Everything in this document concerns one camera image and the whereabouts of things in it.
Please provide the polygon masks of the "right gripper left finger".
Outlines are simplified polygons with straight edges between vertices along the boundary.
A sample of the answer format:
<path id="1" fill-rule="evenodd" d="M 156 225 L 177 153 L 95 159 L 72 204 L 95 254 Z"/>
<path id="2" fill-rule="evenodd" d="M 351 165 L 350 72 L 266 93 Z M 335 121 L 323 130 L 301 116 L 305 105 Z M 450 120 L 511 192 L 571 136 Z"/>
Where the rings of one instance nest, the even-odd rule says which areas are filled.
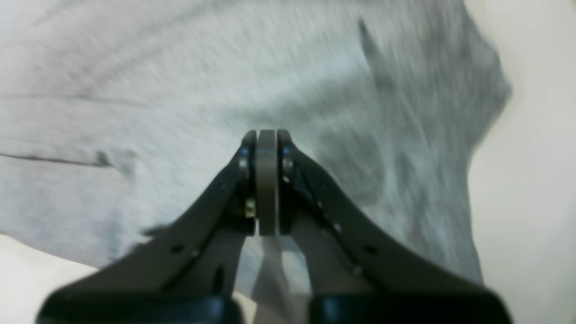
<path id="1" fill-rule="evenodd" d="M 184 214 L 121 260 L 62 287 L 44 302 L 40 324 L 243 324 L 232 298 L 254 189 L 257 132 Z"/>

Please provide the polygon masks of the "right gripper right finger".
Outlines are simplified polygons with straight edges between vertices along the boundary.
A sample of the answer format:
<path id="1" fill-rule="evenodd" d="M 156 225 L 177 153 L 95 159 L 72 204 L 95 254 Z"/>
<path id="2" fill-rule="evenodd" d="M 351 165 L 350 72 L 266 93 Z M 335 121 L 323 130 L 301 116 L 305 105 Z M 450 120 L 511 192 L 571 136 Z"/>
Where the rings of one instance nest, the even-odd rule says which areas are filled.
<path id="1" fill-rule="evenodd" d="M 492 291 L 424 260 L 384 233 L 286 130 L 257 136 L 261 236 L 305 256 L 310 324 L 510 324 Z"/>

